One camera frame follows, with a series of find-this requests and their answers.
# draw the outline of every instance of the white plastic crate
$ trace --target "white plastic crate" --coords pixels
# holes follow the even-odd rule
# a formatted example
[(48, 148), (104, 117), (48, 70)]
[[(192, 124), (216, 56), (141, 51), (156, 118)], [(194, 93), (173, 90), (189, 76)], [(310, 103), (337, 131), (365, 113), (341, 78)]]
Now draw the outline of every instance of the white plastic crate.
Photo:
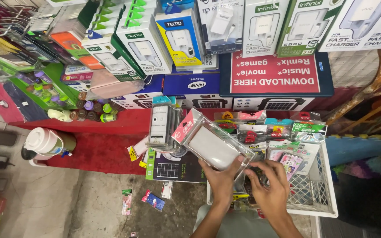
[[(325, 142), (321, 144), (317, 164), (311, 166), (308, 176), (295, 174), (289, 184), (288, 213), (334, 218), (338, 216)], [(207, 204), (212, 203), (211, 187), (207, 182)]]

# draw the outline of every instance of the human hand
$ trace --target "human hand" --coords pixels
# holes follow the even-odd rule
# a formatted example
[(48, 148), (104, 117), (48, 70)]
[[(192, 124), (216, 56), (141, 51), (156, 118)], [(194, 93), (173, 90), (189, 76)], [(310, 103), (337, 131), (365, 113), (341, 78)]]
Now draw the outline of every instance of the human hand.
[(262, 213), (269, 221), (280, 220), (288, 216), (286, 201), (290, 188), (283, 164), (273, 160), (264, 160), (250, 163), (250, 165), (262, 169), (270, 181), (270, 187), (262, 186), (257, 174), (250, 169), (245, 169), (245, 174), (251, 180), (252, 194)]
[(198, 160), (213, 191), (213, 206), (219, 206), (224, 213), (228, 211), (233, 200), (235, 174), (243, 160), (242, 155), (237, 156), (230, 167), (224, 171), (213, 170), (205, 161)]

